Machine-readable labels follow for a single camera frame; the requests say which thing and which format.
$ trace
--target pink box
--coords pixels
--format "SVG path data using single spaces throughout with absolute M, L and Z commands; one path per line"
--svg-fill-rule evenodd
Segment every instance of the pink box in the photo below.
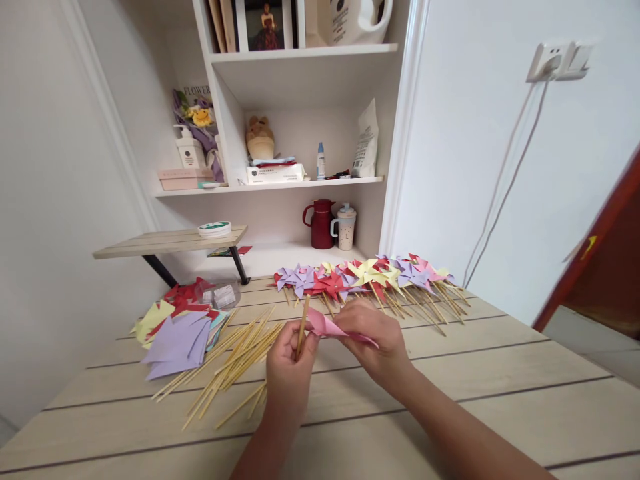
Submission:
M 192 190 L 198 188 L 198 182 L 213 181 L 213 172 L 209 169 L 160 170 L 158 178 L 162 190 Z

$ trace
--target white cable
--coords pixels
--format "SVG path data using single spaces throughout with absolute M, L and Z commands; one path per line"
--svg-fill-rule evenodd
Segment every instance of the white cable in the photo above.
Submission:
M 489 239 L 491 238 L 491 234 L 493 233 L 493 231 L 495 230 L 495 226 L 498 223 L 498 220 L 500 218 L 500 214 L 502 213 L 502 208 L 505 206 L 505 203 L 507 201 L 507 198 L 511 192 L 511 188 L 513 187 L 513 184 L 515 183 L 515 179 L 518 176 L 518 172 L 520 171 L 520 166 L 522 165 L 523 160 L 525 159 L 525 155 L 527 154 L 527 150 L 529 150 L 529 145 L 531 144 L 531 139 L 533 138 L 533 134 L 535 132 L 536 127 L 538 126 L 538 120 L 540 120 L 540 114 L 542 113 L 542 106 L 545 102 L 545 97 L 547 96 L 547 88 L 549 86 L 549 80 L 551 78 L 548 77 L 546 82 L 545 82 L 545 88 L 542 90 L 542 96 L 540 97 L 540 103 L 538 104 L 538 112 L 535 114 L 535 120 L 533 122 L 533 126 L 531 128 L 531 132 L 529 133 L 529 137 L 527 138 L 527 142 L 525 144 L 525 148 L 524 150 L 522 150 L 522 155 L 520 156 L 520 160 L 518 160 L 518 164 L 515 168 L 515 172 L 513 172 L 513 176 L 511 178 L 511 182 L 509 183 L 509 188 L 507 188 L 507 192 L 505 193 L 504 198 L 502 198 L 502 203 L 500 204 L 500 208 L 498 208 L 498 214 L 495 216 L 495 220 L 493 221 L 493 224 L 491 226 L 491 229 L 489 230 L 489 234 L 487 235 L 487 239 L 485 240 L 485 244 L 482 247 L 482 250 L 480 251 L 480 256 L 478 256 L 478 260 L 476 260 L 475 265 L 473 266 L 473 270 L 471 270 L 471 274 L 469 276 L 469 279 L 467 280 L 467 282 L 464 284 L 464 288 L 467 288 L 471 282 L 471 279 L 473 278 L 473 274 L 475 273 L 476 268 L 478 267 L 478 264 L 480 263 L 480 260 L 482 259 L 482 256 L 485 253 L 485 250 L 487 249 L 487 245 L 489 244 Z
M 495 181 L 495 188 L 493 189 L 493 196 L 491 197 L 491 203 L 489 204 L 489 210 L 487 210 L 487 217 L 485 218 L 485 224 L 482 226 L 482 233 L 478 237 L 478 241 L 473 248 L 473 252 L 471 252 L 471 256 L 469 257 L 469 261 L 467 262 L 467 267 L 465 268 L 465 276 L 462 279 L 462 284 L 465 285 L 467 282 L 467 274 L 469 273 L 469 268 L 471 266 L 471 262 L 473 262 L 473 258 L 475 256 L 476 250 L 480 246 L 480 242 L 482 242 L 482 238 L 485 236 L 485 232 L 487 231 L 487 226 L 489 224 L 489 219 L 491 218 L 491 212 L 493 211 L 493 204 L 495 203 L 495 198 L 498 196 L 498 189 L 500 187 L 500 180 L 502 180 L 502 174 L 505 172 L 505 167 L 507 166 L 507 160 L 509 159 L 509 155 L 511 154 L 511 146 L 513 145 L 513 140 L 515 138 L 515 134 L 518 131 L 518 127 L 520 126 L 520 122 L 522 121 L 522 117 L 525 114 L 525 110 L 529 104 L 529 99 L 531 98 L 531 94 L 533 92 L 533 88 L 535 87 L 535 83 L 531 84 L 531 88 L 525 98 L 524 103 L 522 104 L 522 109 L 520 110 L 520 114 L 518 115 L 518 120 L 515 122 L 515 126 L 511 132 L 511 136 L 509 137 L 509 142 L 507 144 L 507 150 L 505 152 L 505 157 L 502 160 L 502 166 L 500 166 L 500 173 L 498 173 L 498 178 Z

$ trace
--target doorway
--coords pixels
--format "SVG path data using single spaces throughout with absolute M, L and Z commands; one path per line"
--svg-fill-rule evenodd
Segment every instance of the doorway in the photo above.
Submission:
M 533 327 L 640 387 L 640 149 Z

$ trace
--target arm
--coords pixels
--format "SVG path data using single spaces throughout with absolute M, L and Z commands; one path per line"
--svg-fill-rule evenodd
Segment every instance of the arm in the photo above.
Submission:
M 300 321 L 287 322 L 267 354 L 267 406 L 231 480 L 276 479 L 304 420 L 320 337 L 308 334 L 294 360 Z
M 546 480 L 554 477 L 448 398 L 409 360 L 402 330 L 367 301 L 350 301 L 335 318 L 344 331 L 375 340 L 375 349 L 341 340 L 371 378 L 402 403 L 433 440 L 455 474 L 466 480 Z

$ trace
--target white tumbler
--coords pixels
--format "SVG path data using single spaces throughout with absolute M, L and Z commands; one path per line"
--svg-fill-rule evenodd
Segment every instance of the white tumbler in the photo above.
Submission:
M 357 212 L 344 203 L 338 210 L 338 218 L 331 220 L 331 236 L 338 237 L 338 248 L 340 250 L 351 250 L 353 248 L 353 234 L 355 232 L 355 216 Z M 338 222 L 338 233 L 334 233 L 334 225 Z

